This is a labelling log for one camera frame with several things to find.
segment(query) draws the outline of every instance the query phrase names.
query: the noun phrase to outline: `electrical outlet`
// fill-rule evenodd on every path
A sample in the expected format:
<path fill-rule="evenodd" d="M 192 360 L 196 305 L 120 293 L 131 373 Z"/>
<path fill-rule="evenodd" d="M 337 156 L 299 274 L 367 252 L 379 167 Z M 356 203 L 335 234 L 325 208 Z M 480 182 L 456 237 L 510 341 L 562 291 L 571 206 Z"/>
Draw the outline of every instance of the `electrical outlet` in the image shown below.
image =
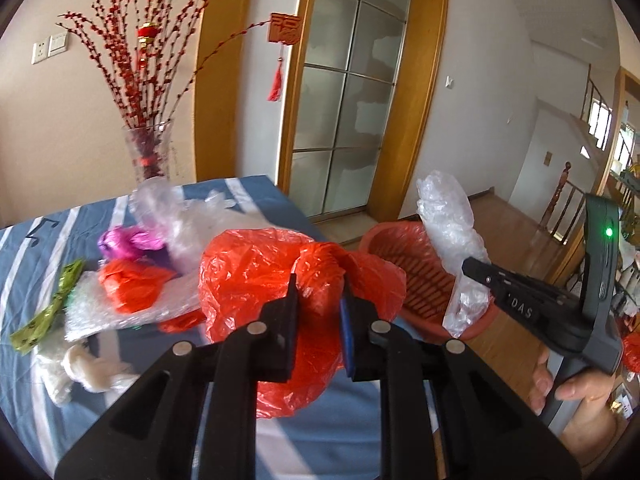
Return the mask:
<path fill-rule="evenodd" d="M 49 38 L 33 44 L 33 54 L 31 55 L 31 64 L 35 65 L 47 59 L 47 49 L 49 47 Z"/>

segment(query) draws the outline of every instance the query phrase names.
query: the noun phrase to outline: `hanging ornament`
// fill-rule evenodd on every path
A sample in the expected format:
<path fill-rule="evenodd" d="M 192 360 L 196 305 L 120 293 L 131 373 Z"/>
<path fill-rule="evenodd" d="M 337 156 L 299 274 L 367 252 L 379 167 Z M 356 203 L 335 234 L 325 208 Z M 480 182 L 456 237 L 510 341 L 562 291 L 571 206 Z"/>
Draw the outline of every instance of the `hanging ornament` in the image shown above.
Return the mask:
<path fill-rule="evenodd" d="M 279 101 L 282 97 L 282 63 L 284 61 L 284 45 L 293 45 L 300 41 L 302 37 L 302 20 L 299 16 L 291 16 L 290 14 L 271 13 L 271 22 L 269 25 L 269 42 L 280 43 L 280 56 L 278 57 L 278 67 L 276 75 L 273 79 L 271 92 L 267 97 L 267 101 Z"/>
<path fill-rule="evenodd" d="M 280 46 L 280 57 L 278 58 L 278 68 L 276 69 L 276 76 L 273 79 L 273 85 L 271 86 L 271 93 L 267 97 L 267 101 L 279 101 L 282 97 L 282 52 L 284 46 Z"/>
<path fill-rule="evenodd" d="M 138 29 L 138 69 L 144 70 L 148 64 L 148 48 L 158 35 L 158 28 L 153 23 L 143 23 Z"/>

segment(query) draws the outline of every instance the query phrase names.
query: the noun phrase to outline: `bed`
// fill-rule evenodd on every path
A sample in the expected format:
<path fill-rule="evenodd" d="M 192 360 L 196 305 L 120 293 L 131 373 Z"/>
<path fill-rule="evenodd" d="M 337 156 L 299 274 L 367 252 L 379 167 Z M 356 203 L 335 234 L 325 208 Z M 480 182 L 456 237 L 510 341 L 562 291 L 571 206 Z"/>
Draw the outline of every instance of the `bed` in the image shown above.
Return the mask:
<path fill-rule="evenodd" d="M 322 239 L 265 176 L 211 180 L 183 186 L 182 190 L 187 199 L 204 199 L 211 190 L 223 192 L 236 201 L 235 208 L 240 212 Z M 111 392 L 91 394 L 75 383 L 72 401 L 56 407 L 34 373 L 33 355 L 21 356 L 8 337 L 31 319 L 36 308 L 49 303 L 62 266 L 76 258 L 97 261 L 100 234 L 110 226 L 134 223 L 127 202 L 128 197 L 122 196 L 0 231 L 0 409 L 6 418 L 2 439 L 7 446 L 15 438 L 8 423 L 49 475 L 116 399 Z M 131 363 L 140 373 L 174 342 L 185 339 L 205 343 L 199 328 L 166 334 L 154 325 L 146 325 L 137 330 L 99 333 L 90 338 L 89 345 L 94 355 Z M 342 370 L 316 402 L 294 417 L 259 420 L 257 478 L 375 478 L 380 459 L 379 403 L 377 384 L 354 384 Z M 20 460 L 29 461 L 29 457 Z"/>

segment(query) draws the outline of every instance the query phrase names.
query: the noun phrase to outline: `glass door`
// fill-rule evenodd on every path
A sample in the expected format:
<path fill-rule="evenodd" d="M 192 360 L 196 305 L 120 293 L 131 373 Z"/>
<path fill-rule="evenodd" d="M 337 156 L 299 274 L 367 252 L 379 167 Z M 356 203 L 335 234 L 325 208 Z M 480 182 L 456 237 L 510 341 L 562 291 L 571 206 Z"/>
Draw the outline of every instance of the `glass door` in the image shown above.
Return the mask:
<path fill-rule="evenodd" d="M 315 0 L 289 187 L 307 216 L 369 199 L 408 7 L 409 0 Z"/>

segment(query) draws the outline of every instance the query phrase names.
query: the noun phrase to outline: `screw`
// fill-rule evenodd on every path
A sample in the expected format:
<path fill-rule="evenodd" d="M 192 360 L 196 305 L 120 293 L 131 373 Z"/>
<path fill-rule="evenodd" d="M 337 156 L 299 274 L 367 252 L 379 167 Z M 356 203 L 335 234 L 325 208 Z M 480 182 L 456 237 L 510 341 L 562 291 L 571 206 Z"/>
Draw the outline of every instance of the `screw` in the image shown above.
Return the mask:
<path fill-rule="evenodd" d="M 174 354 L 177 356 L 187 355 L 191 352 L 193 345 L 188 341 L 180 341 L 174 345 Z"/>
<path fill-rule="evenodd" d="M 462 354 L 465 351 L 466 345 L 460 341 L 460 339 L 449 339 L 445 348 L 452 354 Z"/>
<path fill-rule="evenodd" d="M 267 332 L 267 325 L 261 321 L 254 321 L 247 325 L 246 331 L 251 335 L 264 334 Z"/>
<path fill-rule="evenodd" d="M 371 329 L 376 334 L 386 334 L 387 332 L 389 332 L 389 330 L 391 330 L 391 325 L 388 322 L 379 319 L 371 323 Z"/>

